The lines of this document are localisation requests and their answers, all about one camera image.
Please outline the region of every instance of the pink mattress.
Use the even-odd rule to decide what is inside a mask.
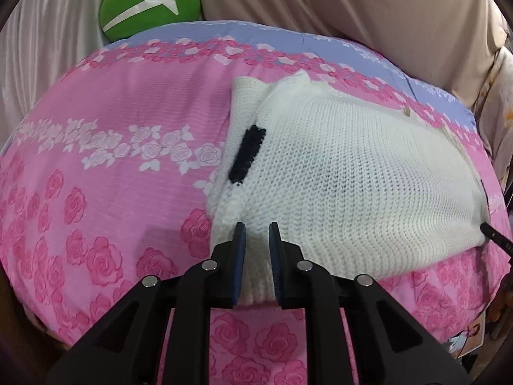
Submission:
[[[322,41],[352,51],[341,63],[320,56],[320,37],[300,35],[298,43],[291,34],[302,46],[286,51],[274,47],[273,33],[289,32],[252,30],[234,22],[170,25],[96,51],[16,132],[0,163],[0,259],[19,299],[64,342],[76,342],[145,275],[180,275],[209,256],[206,193],[223,154],[236,76],[272,82],[301,68],[341,91],[445,123],[482,177],[492,225],[511,237],[475,127],[419,101],[429,86],[403,85],[409,78],[393,65],[348,42]],[[359,72],[364,60],[389,75]],[[428,92],[448,99],[437,91]],[[484,310],[507,261],[489,243],[380,283],[443,341]],[[301,310],[269,303],[212,311],[210,347],[219,383],[306,384]]]

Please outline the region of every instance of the silver screw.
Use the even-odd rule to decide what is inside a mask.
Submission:
[[[204,270],[215,270],[217,269],[217,262],[213,261],[212,259],[209,259],[208,261],[205,261],[201,264],[201,267]]]
[[[299,261],[296,265],[299,270],[303,270],[305,272],[311,270],[314,267],[314,264],[310,261]]]
[[[370,287],[374,280],[369,275],[359,275],[356,279],[362,287]]]
[[[148,275],[147,277],[143,278],[143,285],[146,288],[154,287],[155,285],[157,285],[157,282],[158,282],[157,277],[154,277],[153,275]]]

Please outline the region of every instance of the patterned fabric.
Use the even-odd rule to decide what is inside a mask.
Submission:
[[[342,40],[238,22],[181,23],[117,42],[58,81],[0,163],[0,260],[17,296],[68,344],[143,276],[209,255],[205,214],[226,138],[231,82],[298,69],[338,90],[446,123],[474,162],[492,225],[511,236],[470,112]],[[481,312],[509,270],[494,244],[381,284],[439,340]],[[305,383],[304,313],[274,303],[212,311],[220,383]]]

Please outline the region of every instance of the knit texture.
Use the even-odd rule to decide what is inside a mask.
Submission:
[[[228,178],[246,131],[265,137],[242,181]],[[333,275],[409,272],[484,242],[486,195],[463,146],[412,111],[311,81],[233,82],[223,161],[208,198],[211,245],[246,224],[243,304],[274,299],[268,226]]]

